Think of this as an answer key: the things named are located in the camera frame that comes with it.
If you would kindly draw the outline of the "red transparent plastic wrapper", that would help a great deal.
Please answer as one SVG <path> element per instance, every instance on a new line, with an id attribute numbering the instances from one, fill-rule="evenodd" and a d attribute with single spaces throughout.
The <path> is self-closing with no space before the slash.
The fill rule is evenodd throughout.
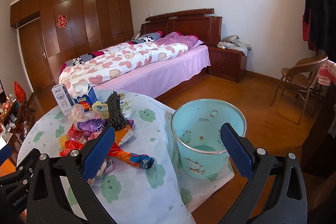
<path id="1" fill-rule="evenodd" d="M 59 156 L 61 157 L 67 156 L 72 150 L 81 150 L 87 141 L 84 137 L 84 131 L 76 130 L 74 125 L 70 127 L 66 134 L 70 139 L 66 142 L 66 149 L 60 150 Z"/>

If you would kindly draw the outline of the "pale yellow blue wrapper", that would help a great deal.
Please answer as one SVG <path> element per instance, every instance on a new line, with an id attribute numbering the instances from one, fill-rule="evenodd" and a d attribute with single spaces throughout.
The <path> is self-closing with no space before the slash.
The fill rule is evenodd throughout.
<path id="1" fill-rule="evenodd" d="M 95 119 L 108 119 L 109 118 L 109 110 L 108 110 L 108 105 L 106 103 L 96 101 L 92 105 L 92 110 L 94 111 Z"/>

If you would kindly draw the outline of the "red white striped towel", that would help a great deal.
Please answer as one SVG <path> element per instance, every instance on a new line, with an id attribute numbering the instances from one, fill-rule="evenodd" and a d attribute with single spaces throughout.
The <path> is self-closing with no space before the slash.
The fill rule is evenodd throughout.
<path id="1" fill-rule="evenodd" d="M 331 83 L 336 85 L 336 63 L 326 60 L 319 70 L 317 78 L 321 85 L 330 86 Z"/>

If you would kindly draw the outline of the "wooden door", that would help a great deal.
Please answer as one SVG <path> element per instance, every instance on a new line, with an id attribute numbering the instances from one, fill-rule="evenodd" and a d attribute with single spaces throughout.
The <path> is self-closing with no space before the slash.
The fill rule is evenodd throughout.
<path id="1" fill-rule="evenodd" d="M 19 28 L 19 40 L 25 68 L 34 92 L 55 83 L 47 59 L 41 21 L 35 19 Z"/>

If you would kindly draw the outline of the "patterned foil wrapper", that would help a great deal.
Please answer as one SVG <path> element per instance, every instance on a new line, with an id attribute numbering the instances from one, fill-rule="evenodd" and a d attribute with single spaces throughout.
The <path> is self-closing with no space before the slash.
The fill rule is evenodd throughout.
<path id="1" fill-rule="evenodd" d="M 96 175 L 93 178 L 87 180 L 90 186 L 95 184 L 97 178 L 102 177 L 104 174 L 114 170 L 113 157 L 126 162 L 129 165 L 142 169 L 151 169 L 155 163 L 155 159 L 146 154 L 136 154 L 126 152 L 120 148 L 120 146 L 114 142 L 112 148 L 109 150 L 108 155 L 103 160 L 102 165 L 98 169 Z"/>

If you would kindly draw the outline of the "cluttered wooden side cabinet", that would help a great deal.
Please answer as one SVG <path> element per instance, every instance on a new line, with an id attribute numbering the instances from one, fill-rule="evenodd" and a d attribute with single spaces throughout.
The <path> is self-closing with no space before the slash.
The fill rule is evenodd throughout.
<path id="1" fill-rule="evenodd" d="M 35 109 L 23 93 L 1 94 L 1 138 L 12 150 L 9 157 L 16 165 L 18 153 L 30 129 L 35 124 Z"/>

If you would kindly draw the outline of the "clear plastic bag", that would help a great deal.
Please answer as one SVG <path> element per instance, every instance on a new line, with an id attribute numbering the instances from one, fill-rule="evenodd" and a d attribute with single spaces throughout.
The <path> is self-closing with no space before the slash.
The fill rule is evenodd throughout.
<path id="1" fill-rule="evenodd" d="M 84 122 L 84 121 L 89 120 L 89 117 L 85 114 L 84 106 L 80 104 L 75 104 L 72 106 L 71 113 L 68 116 L 68 118 L 71 120 L 76 130 L 79 129 L 77 126 L 79 122 Z"/>

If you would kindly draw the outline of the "purple snack wrapper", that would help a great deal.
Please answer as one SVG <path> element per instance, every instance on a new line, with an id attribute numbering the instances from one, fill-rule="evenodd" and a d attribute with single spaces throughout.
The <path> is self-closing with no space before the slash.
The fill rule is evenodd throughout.
<path id="1" fill-rule="evenodd" d="M 84 131 L 84 137 L 88 139 L 93 133 L 98 133 L 106 127 L 113 127 L 115 131 L 123 129 L 127 122 L 114 123 L 110 122 L 109 119 L 89 119 L 84 122 L 79 122 L 77 124 L 79 130 Z"/>

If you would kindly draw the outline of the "yellow plastic bag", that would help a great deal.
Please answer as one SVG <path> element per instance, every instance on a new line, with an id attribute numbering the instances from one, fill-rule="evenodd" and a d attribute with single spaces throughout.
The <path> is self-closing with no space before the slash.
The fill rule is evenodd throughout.
<path id="1" fill-rule="evenodd" d="M 69 136 L 67 134 L 64 134 L 62 136 L 59 137 L 59 145 L 61 150 L 66 149 L 66 142 L 69 140 Z"/>

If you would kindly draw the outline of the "pink bed sheet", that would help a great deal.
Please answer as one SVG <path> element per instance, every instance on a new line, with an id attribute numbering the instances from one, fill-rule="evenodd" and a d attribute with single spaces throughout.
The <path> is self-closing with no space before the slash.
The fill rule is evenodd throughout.
<path id="1" fill-rule="evenodd" d="M 196 46 L 174 59 L 145 65 L 95 86 L 94 90 L 126 91 L 157 98 L 198 75 L 208 66 L 210 66 L 208 48 Z"/>

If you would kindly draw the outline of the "heart pattern white duvet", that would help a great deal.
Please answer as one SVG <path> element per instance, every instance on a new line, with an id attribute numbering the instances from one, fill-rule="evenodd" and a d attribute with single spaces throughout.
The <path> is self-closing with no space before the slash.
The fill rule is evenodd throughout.
<path id="1" fill-rule="evenodd" d="M 96 86 L 145 65 L 176 58 L 188 50 L 188 46 L 183 43 L 121 43 L 90 61 L 66 67 L 59 76 L 59 83 L 72 93 L 77 83 L 86 81 Z"/>

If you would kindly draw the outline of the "blue Look milk carton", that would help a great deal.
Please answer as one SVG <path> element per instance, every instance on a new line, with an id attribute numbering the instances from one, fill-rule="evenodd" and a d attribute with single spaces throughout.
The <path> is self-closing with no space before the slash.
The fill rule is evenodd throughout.
<path id="1" fill-rule="evenodd" d="M 72 97 L 75 104 L 83 106 L 85 112 L 88 112 L 93 104 L 97 102 L 94 88 L 86 81 L 74 84 Z"/>

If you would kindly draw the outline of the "white tall milk carton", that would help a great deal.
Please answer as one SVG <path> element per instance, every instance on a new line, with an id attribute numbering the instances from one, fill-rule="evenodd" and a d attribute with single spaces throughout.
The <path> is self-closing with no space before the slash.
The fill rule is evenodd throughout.
<path id="1" fill-rule="evenodd" d="M 74 101 L 66 89 L 66 86 L 64 84 L 58 84 L 55 85 L 51 91 L 63 115 L 65 117 L 69 116 L 74 106 Z"/>

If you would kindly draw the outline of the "orange snack bag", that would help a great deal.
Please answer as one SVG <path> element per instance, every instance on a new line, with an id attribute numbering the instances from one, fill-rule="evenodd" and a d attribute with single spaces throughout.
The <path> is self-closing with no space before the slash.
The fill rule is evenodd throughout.
<path id="1" fill-rule="evenodd" d="M 113 127 L 109 126 L 106 128 L 106 132 L 119 146 L 125 144 L 131 137 L 135 135 L 135 132 L 130 127 L 130 125 L 126 125 L 123 129 L 117 131 L 115 131 Z"/>

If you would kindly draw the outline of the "cow pattern pillow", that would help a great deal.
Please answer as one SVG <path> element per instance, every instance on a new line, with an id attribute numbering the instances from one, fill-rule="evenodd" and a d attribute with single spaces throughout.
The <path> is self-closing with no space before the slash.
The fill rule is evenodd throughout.
<path id="1" fill-rule="evenodd" d="M 146 42 L 153 42 L 162 37 L 162 31 L 152 32 L 139 36 L 136 39 L 133 39 L 132 42 L 135 44 L 141 44 Z"/>

